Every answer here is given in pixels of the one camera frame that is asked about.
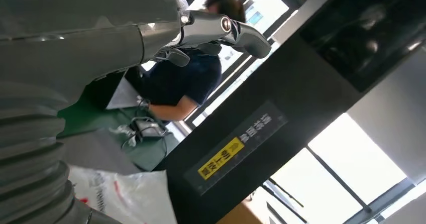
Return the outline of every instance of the dark hair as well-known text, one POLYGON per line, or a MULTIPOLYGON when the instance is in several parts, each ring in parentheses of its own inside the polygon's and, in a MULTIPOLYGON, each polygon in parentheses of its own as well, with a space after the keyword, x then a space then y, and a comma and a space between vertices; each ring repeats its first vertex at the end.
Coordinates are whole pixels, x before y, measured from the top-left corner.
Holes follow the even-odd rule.
POLYGON ((218 7, 219 14, 227 15, 235 21, 246 22, 246 12, 239 0, 206 0, 204 3, 206 8, 214 5, 218 7))

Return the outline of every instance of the black screen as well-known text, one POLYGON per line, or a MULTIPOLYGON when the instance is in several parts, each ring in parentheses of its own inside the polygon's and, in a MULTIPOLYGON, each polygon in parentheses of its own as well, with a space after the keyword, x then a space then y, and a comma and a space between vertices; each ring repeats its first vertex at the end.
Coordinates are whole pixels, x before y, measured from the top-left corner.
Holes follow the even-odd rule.
POLYGON ((331 0, 301 36, 364 91, 422 45, 425 26, 426 0, 331 0))

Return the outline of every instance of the chinese characters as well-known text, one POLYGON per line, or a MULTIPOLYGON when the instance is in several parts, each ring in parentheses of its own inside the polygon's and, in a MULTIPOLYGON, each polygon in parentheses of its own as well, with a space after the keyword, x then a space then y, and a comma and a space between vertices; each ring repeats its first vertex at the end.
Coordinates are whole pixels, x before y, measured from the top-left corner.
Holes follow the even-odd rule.
POLYGON ((251 137, 254 137, 258 131, 262 130, 271 121, 271 116, 269 116, 269 114, 264 114, 259 120, 255 121, 254 124, 250 126, 245 133, 240 135, 240 140, 243 143, 246 143, 251 137))

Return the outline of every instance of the dark blue shirt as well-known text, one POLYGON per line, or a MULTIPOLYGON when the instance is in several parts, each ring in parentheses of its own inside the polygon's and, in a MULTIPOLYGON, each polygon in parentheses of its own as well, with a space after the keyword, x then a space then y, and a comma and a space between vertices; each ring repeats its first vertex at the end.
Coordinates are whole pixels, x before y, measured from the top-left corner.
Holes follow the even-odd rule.
POLYGON ((184 67, 163 61, 146 72, 141 78, 142 91, 139 92, 142 97, 155 105, 176 106, 186 95, 202 105, 220 82, 221 62, 219 57, 203 55, 199 51, 187 54, 190 62, 184 67))

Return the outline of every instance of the white wall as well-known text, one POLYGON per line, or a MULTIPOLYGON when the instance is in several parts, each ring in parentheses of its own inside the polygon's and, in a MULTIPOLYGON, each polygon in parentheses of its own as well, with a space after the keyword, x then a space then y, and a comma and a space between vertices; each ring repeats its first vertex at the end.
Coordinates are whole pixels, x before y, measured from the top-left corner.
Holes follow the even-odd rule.
POLYGON ((288 20, 272 37, 280 45, 293 35, 327 0, 307 0, 299 12, 288 20))
POLYGON ((424 180, 426 49, 413 53, 348 114, 408 177, 424 180))
POLYGON ((404 206, 381 224, 424 224, 425 220, 426 193, 404 206))

